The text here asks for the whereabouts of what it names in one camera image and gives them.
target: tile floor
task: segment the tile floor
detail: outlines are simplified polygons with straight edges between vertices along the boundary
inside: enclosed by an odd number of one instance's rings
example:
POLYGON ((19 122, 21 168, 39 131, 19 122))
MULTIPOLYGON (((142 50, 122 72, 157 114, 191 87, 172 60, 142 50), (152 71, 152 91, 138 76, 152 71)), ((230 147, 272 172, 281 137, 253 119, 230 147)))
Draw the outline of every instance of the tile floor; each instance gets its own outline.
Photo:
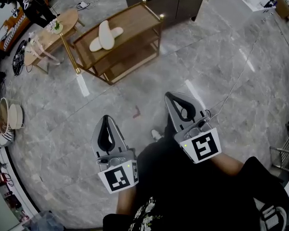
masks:
MULTIPOLYGON (((62 12, 80 1, 52 4, 62 12)), ((95 6, 79 12, 86 24, 80 27, 82 32, 126 7, 125 0, 84 1, 95 6)), ((224 152, 242 161, 256 156, 269 168, 269 146, 282 143, 289 119, 289 48, 274 18, 289 41, 289 29, 276 15, 234 31, 204 0, 195 22, 164 31, 157 59, 116 85, 83 73, 90 92, 86 97, 63 48, 54 53, 62 64, 50 66, 48 75, 24 69, 15 77, 15 47, 1 69, 7 71, 5 96, 22 101, 26 128, 16 132, 9 149, 36 204, 55 213, 66 227, 101 226, 117 201, 117 195, 109 195, 99 180, 91 149, 92 132, 102 115, 111 115, 127 144, 140 153, 153 142, 151 128, 163 130, 166 125, 166 91, 190 93, 188 80, 206 108, 216 114, 243 70, 211 124, 218 129, 224 152), (136 106, 141 115, 134 119, 136 106)), ((33 25, 23 38, 37 29, 33 25)))

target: white cable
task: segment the white cable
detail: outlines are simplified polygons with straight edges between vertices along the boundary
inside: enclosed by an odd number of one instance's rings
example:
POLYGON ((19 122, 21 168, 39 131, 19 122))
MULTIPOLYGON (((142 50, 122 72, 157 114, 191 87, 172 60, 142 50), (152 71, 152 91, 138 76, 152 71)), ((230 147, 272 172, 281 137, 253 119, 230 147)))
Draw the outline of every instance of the white cable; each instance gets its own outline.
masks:
POLYGON ((248 57, 247 57, 247 59, 246 59, 246 61, 245 61, 244 68, 243 68, 243 70, 242 70, 242 72, 241 72, 239 78, 237 78, 235 84, 234 84, 233 87, 231 88, 231 90, 230 90, 228 96, 226 97, 226 99, 224 100, 224 102, 223 102, 223 104, 222 104, 222 106, 221 106, 219 112, 216 113, 216 114, 211 118, 211 120, 212 120, 214 117, 218 116, 219 113, 222 111, 222 108, 223 108, 224 104, 227 102, 228 98, 229 98, 230 95, 232 94, 233 89, 235 88, 236 84, 238 83, 238 81, 240 80, 242 74, 244 73, 244 70, 245 70, 245 67, 246 67, 246 63, 247 63, 247 61, 249 60, 249 57, 250 57, 252 51, 254 50, 254 46, 255 46, 256 42, 258 41, 258 38, 259 38, 260 33, 261 33, 261 30, 260 30, 260 32, 258 33, 258 36, 257 36, 257 38, 256 38, 256 41, 255 41, 255 42, 253 43, 253 45, 252 45, 252 49, 251 49, 251 51, 250 51, 250 53, 249 53, 249 55, 248 55, 248 57))

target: tabletop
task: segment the tabletop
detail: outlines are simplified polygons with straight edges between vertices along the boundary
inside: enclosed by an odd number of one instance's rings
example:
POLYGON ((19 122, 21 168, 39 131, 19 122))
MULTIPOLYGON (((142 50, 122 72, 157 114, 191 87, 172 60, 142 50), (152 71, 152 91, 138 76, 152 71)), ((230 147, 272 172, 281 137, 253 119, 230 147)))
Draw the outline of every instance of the tabletop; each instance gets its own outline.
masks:
MULTIPOLYGON (((78 19, 79 15, 77 9, 69 9, 57 17, 58 22, 63 25, 63 35, 68 34, 71 30, 74 30, 73 27, 77 23, 78 19)), ((39 42, 47 52, 49 52, 48 50, 52 45, 61 40, 60 35, 50 33, 46 30, 46 28, 43 28, 40 32, 37 32, 37 34, 39 36, 39 42)), ((37 57, 32 53, 25 52, 26 66, 32 65, 36 59, 37 57)))

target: foot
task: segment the foot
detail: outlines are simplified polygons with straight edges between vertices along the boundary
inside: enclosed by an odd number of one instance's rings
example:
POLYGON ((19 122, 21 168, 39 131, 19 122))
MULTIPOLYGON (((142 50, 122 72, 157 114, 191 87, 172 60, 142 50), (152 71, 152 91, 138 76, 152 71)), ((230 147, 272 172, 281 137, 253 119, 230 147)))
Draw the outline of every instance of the foot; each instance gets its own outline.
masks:
POLYGON ((157 142, 158 140, 163 138, 163 136, 161 136, 161 134, 155 129, 151 130, 151 135, 152 135, 152 138, 154 139, 155 142, 157 142))

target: orange sofa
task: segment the orange sofa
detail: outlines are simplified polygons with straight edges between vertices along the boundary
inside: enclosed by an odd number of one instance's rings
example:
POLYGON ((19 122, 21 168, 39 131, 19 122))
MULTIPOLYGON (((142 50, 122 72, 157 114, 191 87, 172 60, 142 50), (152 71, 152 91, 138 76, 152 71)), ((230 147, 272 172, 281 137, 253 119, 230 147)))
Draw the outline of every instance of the orange sofa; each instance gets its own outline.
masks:
POLYGON ((23 17, 24 15, 23 9, 21 7, 19 7, 18 9, 19 9, 19 13, 18 13, 17 18, 14 18, 13 16, 11 16, 8 20, 3 22, 3 25, 8 27, 8 31, 12 27, 16 27, 16 30, 14 30, 14 32, 12 30, 11 32, 13 33, 12 35, 10 33, 9 35, 6 36, 4 40, 0 42, 0 50, 5 51, 6 53, 9 53, 11 51, 12 47, 20 38, 22 33, 24 33, 24 31, 31 24, 30 20, 26 16, 23 17))

